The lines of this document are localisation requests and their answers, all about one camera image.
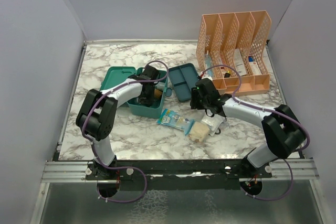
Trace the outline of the brown bottle orange cap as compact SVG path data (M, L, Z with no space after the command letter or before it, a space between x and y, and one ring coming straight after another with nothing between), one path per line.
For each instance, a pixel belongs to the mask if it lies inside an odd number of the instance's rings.
M163 92L161 90L155 89L154 90L154 98L161 99Z

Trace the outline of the white bottle blue cap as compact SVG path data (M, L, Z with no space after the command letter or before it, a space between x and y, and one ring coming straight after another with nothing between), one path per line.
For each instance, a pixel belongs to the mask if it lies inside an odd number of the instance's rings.
M156 86L155 86L156 89L160 90L160 91L164 91L164 88L165 88L165 83L161 83L159 82Z

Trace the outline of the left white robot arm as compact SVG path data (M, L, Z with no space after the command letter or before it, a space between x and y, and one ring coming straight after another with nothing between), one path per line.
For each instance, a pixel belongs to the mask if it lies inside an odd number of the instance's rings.
M88 91L76 118L76 126L82 136L89 140L94 161L99 164L98 173L104 179L115 175L116 155L110 144L117 109L131 99L136 99L141 106L154 104L155 85L166 78L159 70L146 65L138 75L131 75L122 83L105 90Z

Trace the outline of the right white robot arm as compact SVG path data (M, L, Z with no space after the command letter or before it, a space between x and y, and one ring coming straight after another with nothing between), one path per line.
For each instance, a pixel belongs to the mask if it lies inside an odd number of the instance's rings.
M191 109L210 111L212 115L235 118L261 128L265 144L253 149L241 160L241 173L254 177L265 164L286 159L306 140L306 133L287 105L258 107L231 94L221 95L210 79L201 79L191 88Z

